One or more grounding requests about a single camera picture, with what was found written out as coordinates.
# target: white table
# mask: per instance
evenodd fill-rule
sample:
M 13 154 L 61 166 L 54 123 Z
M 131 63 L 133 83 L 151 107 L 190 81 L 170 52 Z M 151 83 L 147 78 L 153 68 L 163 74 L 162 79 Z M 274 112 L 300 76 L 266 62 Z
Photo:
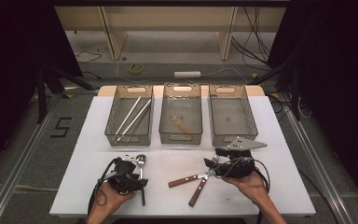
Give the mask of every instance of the white table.
M 315 214 L 293 157 L 284 140 L 268 97 L 250 96 L 249 101 L 258 129 L 256 141 L 268 144 L 254 149 L 253 157 L 268 168 L 271 181 L 270 197 L 283 215 L 310 216 Z M 207 171 L 203 158 L 214 154 L 209 124 L 207 98 L 202 97 L 203 135 L 199 146 L 162 145 L 158 125 L 162 99 L 153 104 L 152 143 L 150 147 L 111 147 L 104 130 L 113 97 L 95 97 L 69 162 L 50 213 L 59 217 L 83 217 L 91 192 L 107 164 L 117 156 L 135 157 L 143 153 L 146 206 L 141 204 L 141 192 L 124 203 L 116 217 L 245 217 L 258 213 L 256 206 L 235 187 L 210 177 L 194 207 L 188 202 L 199 180 L 170 189 L 168 182 Z M 261 165 L 257 165 L 265 175 Z

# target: metal rail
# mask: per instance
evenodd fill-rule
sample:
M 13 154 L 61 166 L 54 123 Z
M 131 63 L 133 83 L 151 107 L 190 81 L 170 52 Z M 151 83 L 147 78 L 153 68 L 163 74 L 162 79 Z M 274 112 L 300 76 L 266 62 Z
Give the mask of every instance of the metal rail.
M 60 95 L 54 95 L 51 98 L 51 102 L 48 105 L 48 113 L 46 114 L 44 119 L 36 125 L 36 128 L 34 129 L 34 132 L 30 140 L 28 141 L 25 149 L 22 151 L 19 160 L 13 168 L 13 171 L 11 172 L 10 176 L 7 178 L 6 183 L 2 187 L 0 191 L 0 217 L 4 213 L 7 203 L 10 200 L 11 195 L 13 194 L 13 191 L 16 188 L 17 184 L 19 183 L 21 176 L 25 168 L 27 167 L 28 161 L 31 159 L 35 149 L 37 148 L 42 133 L 43 131 L 45 131 L 46 126 L 51 118 L 51 115 L 60 99 Z
M 289 101 L 288 97 L 286 96 L 283 96 L 282 99 L 284 101 Z M 292 124 L 296 136 L 298 137 L 298 140 L 301 143 L 302 148 L 304 149 L 304 152 L 310 161 L 312 170 L 315 172 L 316 177 L 321 184 L 325 197 L 327 198 L 328 202 L 330 202 L 333 211 L 337 216 L 337 220 L 342 224 L 353 223 L 345 203 L 342 201 L 338 190 L 331 181 L 328 173 L 325 171 L 324 166 L 322 165 L 322 162 L 315 151 L 315 148 L 313 147 L 306 131 L 301 124 L 301 121 L 297 121 L 292 112 L 288 112 L 287 116 L 290 120 L 290 123 Z

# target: wooden handle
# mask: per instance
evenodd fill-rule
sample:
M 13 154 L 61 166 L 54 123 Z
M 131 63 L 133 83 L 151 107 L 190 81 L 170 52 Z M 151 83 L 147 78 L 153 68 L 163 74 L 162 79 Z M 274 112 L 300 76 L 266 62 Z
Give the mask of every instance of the wooden handle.
M 177 179 L 177 180 L 173 180 L 171 182 L 168 183 L 168 186 L 170 188 L 172 187 L 175 187 L 175 186 L 178 186 L 178 185 L 181 185 L 181 184 L 185 184 L 189 181 L 192 181 L 192 180 L 195 180 L 197 179 L 197 176 L 196 175 L 191 175 L 191 176 L 188 176 L 188 177 L 185 177 L 185 178 L 182 178 L 182 179 Z
M 199 198 L 199 196 L 201 194 L 201 191 L 202 191 L 204 185 L 206 184 L 207 180 L 208 179 L 206 179 L 206 178 L 202 178 L 202 180 L 201 180 L 201 182 L 199 184 L 199 187 L 196 189 L 196 192 L 194 192 L 193 197 L 191 197 L 190 202 L 188 203 L 188 205 L 190 205 L 192 207 L 194 206 L 194 204 L 196 203 L 197 199 Z
M 181 119 L 177 119 L 175 123 L 177 126 L 179 126 L 179 128 L 182 130 L 183 133 L 191 133 Z

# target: scissors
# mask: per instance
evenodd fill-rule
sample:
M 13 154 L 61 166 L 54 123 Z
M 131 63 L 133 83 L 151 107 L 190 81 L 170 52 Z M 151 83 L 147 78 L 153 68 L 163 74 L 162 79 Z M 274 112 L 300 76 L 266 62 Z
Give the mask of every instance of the scissors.
M 219 156 L 214 155 L 213 158 L 212 158 L 212 161 L 218 163 L 219 158 L 220 158 Z M 188 203 L 188 205 L 193 207 L 194 204 L 196 203 L 197 199 L 199 198 L 199 196 L 201 194 L 201 191 L 202 191 L 203 187 L 205 186 L 206 181 L 208 180 L 210 175 L 214 175 L 214 169 L 213 168 L 210 168 L 207 172 L 204 172 L 204 173 L 201 173 L 201 174 L 198 174 L 198 175 L 191 175 L 191 176 L 188 176 L 188 177 L 185 177 L 185 178 L 173 180 L 173 181 L 168 183 L 168 186 L 170 188 L 172 188 L 172 187 L 175 187 L 175 186 L 178 186 L 178 185 L 182 185 L 182 184 L 191 182 L 191 181 L 196 180 L 196 179 L 201 179 L 201 182 L 200 182 L 199 186 L 197 187 L 196 191 L 194 192 L 193 196 L 190 199 L 190 202 Z

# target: metal rod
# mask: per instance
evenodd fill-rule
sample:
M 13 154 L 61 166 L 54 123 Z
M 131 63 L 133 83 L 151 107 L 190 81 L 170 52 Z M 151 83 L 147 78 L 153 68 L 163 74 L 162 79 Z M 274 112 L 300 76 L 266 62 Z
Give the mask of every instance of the metal rod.
M 288 101 L 286 96 L 283 96 L 282 99 L 284 101 Z M 288 113 L 288 118 L 302 148 L 304 149 L 305 154 L 310 161 L 312 170 L 315 172 L 315 175 L 321 184 L 322 190 L 324 191 L 327 200 L 330 202 L 333 211 L 337 216 L 339 223 L 352 224 L 353 220 L 351 219 L 351 215 L 349 214 L 348 209 L 340 197 L 338 190 L 334 186 L 329 174 L 326 172 L 322 161 L 319 159 L 319 156 L 308 138 L 301 122 L 296 120 L 295 116 L 291 112 Z
M 46 126 L 48 125 L 52 117 L 53 111 L 60 100 L 61 100 L 61 96 L 59 94 L 53 96 L 52 101 L 48 106 L 48 113 L 43 118 L 41 123 L 38 123 L 36 125 L 36 128 L 34 129 L 34 132 L 31 138 L 29 139 L 26 147 L 22 151 L 19 160 L 17 161 L 15 167 L 13 168 L 10 176 L 7 178 L 6 183 L 2 187 L 0 191 L 0 217 L 5 211 L 8 201 L 10 200 L 11 195 L 13 194 L 13 191 L 16 188 L 16 185 L 19 183 L 20 178 L 22 177 L 22 174 L 24 173 L 29 160 L 34 154 L 34 151 L 36 150 L 37 145 L 39 143 L 39 140 L 42 137 L 42 134 L 45 131 Z
M 133 109 L 135 109 L 135 107 L 138 105 L 139 101 L 141 100 L 141 96 L 138 97 L 138 100 L 136 100 L 135 104 L 133 104 L 129 114 L 127 115 L 126 118 L 124 118 L 123 122 L 121 123 L 120 127 L 118 127 L 117 132 L 115 133 L 115 135 L 118 134 L 118 132 L 120 132 L 121 128 L 123 127 L 124 123 L 127 121 L 127 119 L 130 117 L 130 114 L 132 113 Z
M 150 105 L 152 99 L 148 100 L 147 103 L 142 107 L 141 111 L 139 111 L 138 115 L 133 119 L 133 121 L 129 124 L 129 126 L 123 131 L 121 135 L 126 134 L 126 132 L 130 129 L 130 127 L 135 123 L 135 121 L 142 115 L 142 113 L 147 109 L 147 107 Z

